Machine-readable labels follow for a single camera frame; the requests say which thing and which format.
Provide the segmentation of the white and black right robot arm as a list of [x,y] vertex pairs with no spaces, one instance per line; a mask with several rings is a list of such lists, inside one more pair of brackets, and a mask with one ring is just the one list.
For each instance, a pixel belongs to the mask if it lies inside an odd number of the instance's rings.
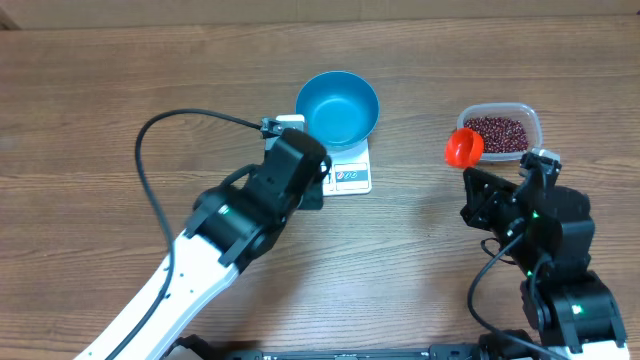
[[[556,181],[556,161],[521,165],[521,184],[477,168],[463,172],[467,226],[488,231],[499,250],[475,276],[467,293],[472,317],[487,334],[476,359],[627,359],[630,351],[617,302],[589,268],[595,223],[587,195]],[[509,259],[525,275],[523,311],[540,340],[523,330],[501,330],[474,308],[480,281]]]

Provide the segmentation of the orange scoop with blue handle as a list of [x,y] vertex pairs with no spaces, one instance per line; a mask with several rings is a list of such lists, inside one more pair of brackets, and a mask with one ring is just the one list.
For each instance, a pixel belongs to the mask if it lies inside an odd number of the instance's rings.
[[456,168],[476,166],[484,153],[484,140],[470,128],[459,128],[449,137],[444,150],[447,165]]

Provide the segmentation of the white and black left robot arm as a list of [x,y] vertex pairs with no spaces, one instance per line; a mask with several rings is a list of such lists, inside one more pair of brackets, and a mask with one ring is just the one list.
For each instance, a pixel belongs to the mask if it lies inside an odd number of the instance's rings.
[[287,129],[262,164],[203,192],[156,272],[80,358],[161,358],[204,306],[273,247],[329,161],[318,141]]

